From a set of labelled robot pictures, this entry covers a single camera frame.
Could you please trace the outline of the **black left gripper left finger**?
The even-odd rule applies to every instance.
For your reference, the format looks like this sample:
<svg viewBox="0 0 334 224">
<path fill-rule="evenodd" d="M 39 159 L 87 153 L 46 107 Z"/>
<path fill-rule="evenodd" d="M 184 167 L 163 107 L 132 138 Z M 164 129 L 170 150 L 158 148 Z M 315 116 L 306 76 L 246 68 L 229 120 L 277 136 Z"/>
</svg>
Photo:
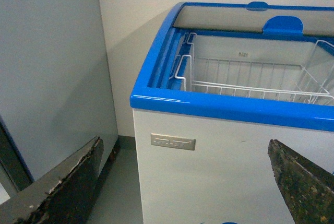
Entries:
<svg viewBox="0 0 334 224">
<path fill-rule="evenodd" d="M 95 137 L 1 204 L 1 223 L 86 223 L 99 177 L 103 140 Z"/>
</svg>

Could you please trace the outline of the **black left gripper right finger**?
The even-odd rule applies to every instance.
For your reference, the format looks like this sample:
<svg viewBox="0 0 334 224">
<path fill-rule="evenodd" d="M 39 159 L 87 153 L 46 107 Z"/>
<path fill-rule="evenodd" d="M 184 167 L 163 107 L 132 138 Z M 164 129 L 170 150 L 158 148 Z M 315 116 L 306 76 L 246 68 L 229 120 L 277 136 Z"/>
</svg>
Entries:
<svg viewBox="0 0 334 224">
<path fill-rule="evenodd" d="M 333 223 L 333 174 L 277 139 L 268 145 L 277 187 L 295 223 Z"/>
</svg>

